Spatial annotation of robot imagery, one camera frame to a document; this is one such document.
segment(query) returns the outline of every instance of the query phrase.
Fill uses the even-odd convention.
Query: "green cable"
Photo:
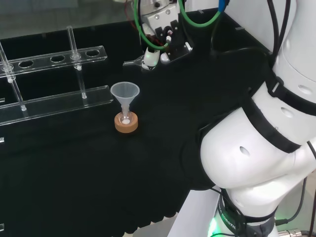
[[[199,28],[203,28],[203,27],[206,27],[206,26],[209,26],[210,24],[212,24],[216,19],[217,17],[221,14],[220,11],[218,11],[215,16],[213,16],[212,19],[210,19],[208,22],[205,22],[205,23],[202,23],[202,24],[198,24],[198,23],[195,23],[194,21],[192,21],[188,15],[186,14],[186,11],[183,7],[183,3],[182,3],[182,0],[179,0],[179,6],[180,6],[180,12],[181,14],[183,15],[183,18],[192,26],[195,26],[195,27],[199,27]]]
[[[154,49],[157,49],[157,50],[162,50],[162,49],[165,49],[167,46],[168,46],[168,43],[166,43],[164,46],[157,46],[157,45],[154,45],[153,43],[151,43],[146,35],[143,33],[142,31],[142,28],[140,27],[139,25],[139,22],[138,22],[138,14],[137,14],[137,4],[138,3],[138,0],[134,0],[134,19],[135,19],[135,25],[136,25],[136,28],[140,34],[140,36],[142,37],[142,39],[148,44],[148,46],[150,46],[151,48],[154,48]]]

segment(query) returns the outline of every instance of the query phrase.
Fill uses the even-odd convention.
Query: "black tablecloth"
[[[229,20],[220,32],[215,42],[221,49],[244,42],[244,35],[232,33]],[[248,88],[262,82],[259,71],[267,67],[265,56],[256,51],[210,58],[209,37],[197,36],[190,57],[141,73],[140,68],[122,68],[123,61],[142,53],[128,23],[77,29],[75,37],[78,48],[104,45],[109,57],[83,66],[87,88],[119,81],[140,87],[130,105],[139,127],[129,135],[116,132],[117,102],[11,126],[11,135],[23,143],[0,159],[0,220],[7,236],[120,237],[173,216],[189,190],[198,188],[187,177],[203,179],[194,145],[197,130],[235,107]],[[3,46],[10,59],[69,50],[66,32],[3,40]],[[78,90],[72,68],[17,81],[24,99]],[[14,101],[4,82],[0,97]],[[69,133],[73,137],[64,138]],[[28,145],[33,136],[41,138],[37,146]],[[187,174],[179,161],[184,144]]]

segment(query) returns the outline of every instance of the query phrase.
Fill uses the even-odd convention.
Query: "rack hole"
[[[28,61],[22,61],[19,63],[19,67],[20,68],[29,68],[34,64],[34,62],[32,60],[28,60]]]
[[[100,54],[99,50],[90,50],[88,52],[85,53],[88,57],[95,57],[98,56]]]
[[[60,63],[65,60],[65,56],[64,55],[54,56],[54,57],[51,57],[50,60],[53,63]]]

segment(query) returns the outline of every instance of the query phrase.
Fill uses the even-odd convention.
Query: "plastic funnel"
[[[111,93],[117,98],[123,107],[129,106],[133,99],[139,94],[139,87],[134,83],[122,81],[112,85]]]

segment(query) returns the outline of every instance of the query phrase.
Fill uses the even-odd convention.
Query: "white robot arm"
[[[266,81],[246,107],[222,120],[201,144],[208,177],[253,220],[252,230],[266,228],[270,237],[278,236],[272,219],[279,203],[316,169],[307,144],[316,147],[315,10],[316,1],[297,0],[292,28],[273,68],[275,80]],[[221,232],[233,234],[236,227],[225,214],[217,212],[217,223]]]

